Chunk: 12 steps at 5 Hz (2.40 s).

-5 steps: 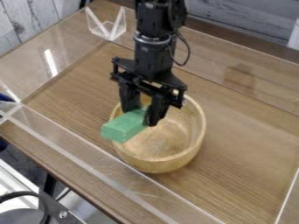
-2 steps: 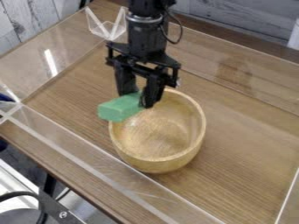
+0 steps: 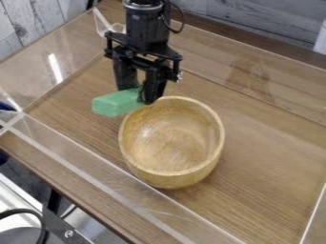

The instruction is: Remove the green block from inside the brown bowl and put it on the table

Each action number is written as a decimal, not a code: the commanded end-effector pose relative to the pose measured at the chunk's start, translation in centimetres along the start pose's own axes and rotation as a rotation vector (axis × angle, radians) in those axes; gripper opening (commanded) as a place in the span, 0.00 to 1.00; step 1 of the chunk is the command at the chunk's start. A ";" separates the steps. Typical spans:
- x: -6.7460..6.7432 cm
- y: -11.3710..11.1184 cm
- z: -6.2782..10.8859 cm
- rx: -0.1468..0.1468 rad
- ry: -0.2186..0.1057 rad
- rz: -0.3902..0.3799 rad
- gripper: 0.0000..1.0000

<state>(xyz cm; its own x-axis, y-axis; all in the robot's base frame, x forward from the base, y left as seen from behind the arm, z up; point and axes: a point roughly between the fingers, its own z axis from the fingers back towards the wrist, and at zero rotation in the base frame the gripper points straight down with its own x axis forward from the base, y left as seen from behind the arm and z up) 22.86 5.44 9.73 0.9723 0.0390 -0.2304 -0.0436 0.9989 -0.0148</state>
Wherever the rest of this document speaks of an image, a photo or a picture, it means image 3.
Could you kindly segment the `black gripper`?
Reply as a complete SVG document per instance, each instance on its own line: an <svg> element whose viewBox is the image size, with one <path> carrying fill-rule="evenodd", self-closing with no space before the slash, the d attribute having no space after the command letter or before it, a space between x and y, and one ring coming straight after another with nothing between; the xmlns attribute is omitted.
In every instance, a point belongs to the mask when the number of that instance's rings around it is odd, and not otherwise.
<svg viewBox="0 0 326 244"><path fill-rule="evenodd" d="M138 70L146 72L140 93L145 104L153 104L164 95L168 80L180 79L182 55L169 46L170 33L184 27L172 25L172 8L181 8L172 1L123 1L126 33L107 31L106 55L114 61L118 90L140 86Z"/></svg>

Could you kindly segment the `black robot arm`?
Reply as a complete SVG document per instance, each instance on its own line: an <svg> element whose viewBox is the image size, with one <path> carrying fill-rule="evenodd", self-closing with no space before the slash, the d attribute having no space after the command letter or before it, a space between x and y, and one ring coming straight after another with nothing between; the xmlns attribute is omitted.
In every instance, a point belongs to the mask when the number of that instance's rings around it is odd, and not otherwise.
<svg viewBox="0 0 326 244"><path fill-rule="evenodd" d="M106 56L114 61L118 90L140 89L138 100L154 103L166 90L168 81L181 79L182 55L169 46L172 27L170 0L122 0L126 10L125 33L105 33Z"/></svg>

